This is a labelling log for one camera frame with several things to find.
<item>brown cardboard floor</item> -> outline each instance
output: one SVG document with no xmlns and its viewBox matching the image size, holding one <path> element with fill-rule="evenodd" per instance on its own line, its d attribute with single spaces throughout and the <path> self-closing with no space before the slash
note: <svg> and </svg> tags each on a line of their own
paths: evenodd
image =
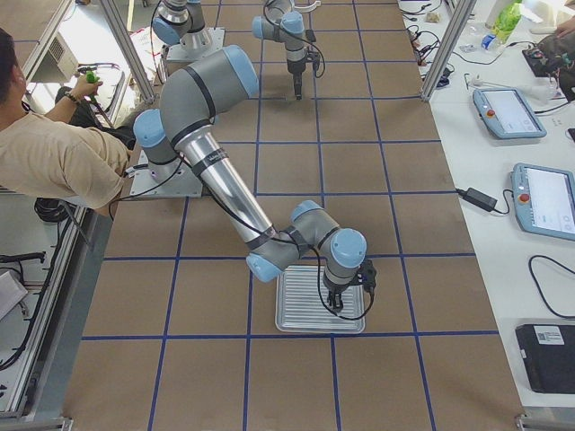
<svg viewBox="0 0 575 431">
<path fill-rule="evenodd" d="M 327 70 L 305 72 L 301 101 L 283 47 L 250 34 L 259 3 L 203 8 L 261 79 L 215 137 L 278 228 L 312 199 L 367 237 L 376 302 L 358 336 L 280 332 L 275 284 L 251 276 L 213 201 L 122 203 L 66 397 L 75 429 L 515 429 L 518 395 L 397 4 L 305 15 Z"/>
</svg>

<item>metal tray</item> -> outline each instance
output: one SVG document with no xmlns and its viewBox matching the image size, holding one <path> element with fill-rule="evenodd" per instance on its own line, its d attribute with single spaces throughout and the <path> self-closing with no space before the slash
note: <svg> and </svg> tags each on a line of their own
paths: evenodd
<svg viewBox="0 0 575 431">
<path fill-rule="evenodd" d="M 328 290 L 321 280 L 323 267 L 320 268 L 320 290 L 327 303 Z M 341 299 L 342 316 L 355 317 L 364 311 L 361 286 L 350 286 L 341 294 Z M 359 334 L 366 327 L 366 320 L 345 321 L 330 314 L 317 294 L 317 267 L 294 265 L 278 277 L 276 326 L 287 332 Z"/>
</svg>

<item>touchscreen tablet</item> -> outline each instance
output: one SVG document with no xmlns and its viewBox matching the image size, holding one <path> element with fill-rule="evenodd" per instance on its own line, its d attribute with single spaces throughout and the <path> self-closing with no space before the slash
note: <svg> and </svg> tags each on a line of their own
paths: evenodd
<svg viewBox="0 0 575 431">
<path fill-rule="evenodd" d="M 473 102 L 487 128 L 496 137 L 542 137 L 544 126 L 517 89 L 475 90 Z"/>
<path fill-rule="evenodd" d="M 512 183 L 517 219 L 523 229 L 575 240 L 575 182 L 571 172 L 519 163 Z"/>
</svg>

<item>metal base plate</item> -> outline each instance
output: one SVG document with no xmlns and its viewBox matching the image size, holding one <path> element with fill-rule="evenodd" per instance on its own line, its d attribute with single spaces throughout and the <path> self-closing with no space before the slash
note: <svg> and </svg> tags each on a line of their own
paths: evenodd
<svg viewBox="0 0 575 431">
<path fill-rule="evenodd" d="M 142 151 L 138 164 L 147 164 L 146 154 Z M 158 183 L 152 177 L 148 169 L 136 171 L 132 188 L 129 191 L 130 196 L 139 195 L 140 193 L 150 190 L 157 186 Z M 182 166 L 179 173 L 176 173 L 164 185 L 142 195 L 144 198 L 199 198 L 201 197 L 202 184 L 191 173 L 191 171 Z"/>
<path fill-rule="evenodd" d="M 221 27 L 214 29 L 205 29 L 209 32 L 212 39 L 212 43 L 208 47 L 202 47 L 200 49 L 188 50 L 181 46 L 181 44 L 173 45 L 168 50 L 168 54 L 165 59 L 165 64 L 168 69 L 168 74 L 171 75 L 173 72 L 187 66 L 189 63 L 200 60 L 203 57 L 207 57 L 216 51 L 219 51 L 224 46 L 224 36 L 226 30 Z"/>
<path fill-rule="evenodd" d="M 323 267 L 320 271 L 320 290 L 327 304 L 328 290 L 321 281 Z M 341 316 L 356 317 L 364 311 L 361 286 L 350 286 L 341 299 Z M 317 294 L 317 267 L 293 265 L 278 277 L 276 326 L 287 332 L 359 334 L 366 327 L 366 320 L 345 321 L 330 314 Z"/>
</svg>

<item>screen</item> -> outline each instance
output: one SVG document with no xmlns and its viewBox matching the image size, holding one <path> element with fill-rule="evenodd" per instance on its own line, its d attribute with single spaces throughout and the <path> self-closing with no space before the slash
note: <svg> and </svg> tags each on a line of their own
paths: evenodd
<svg viewBox="0 0 575 431">
<path fill-rule="evenodd" d="M 559 172 L 526 168 L 533 226 L 575 233 L 575 205 L 569 177 Z"/>
<path fill-rule="evenodd" d="M 506 133 L 539 131 L 539 127 L 531 119 L 526 106 L 513 90 L 484 92 L 483 94 Z"/>
</svg>

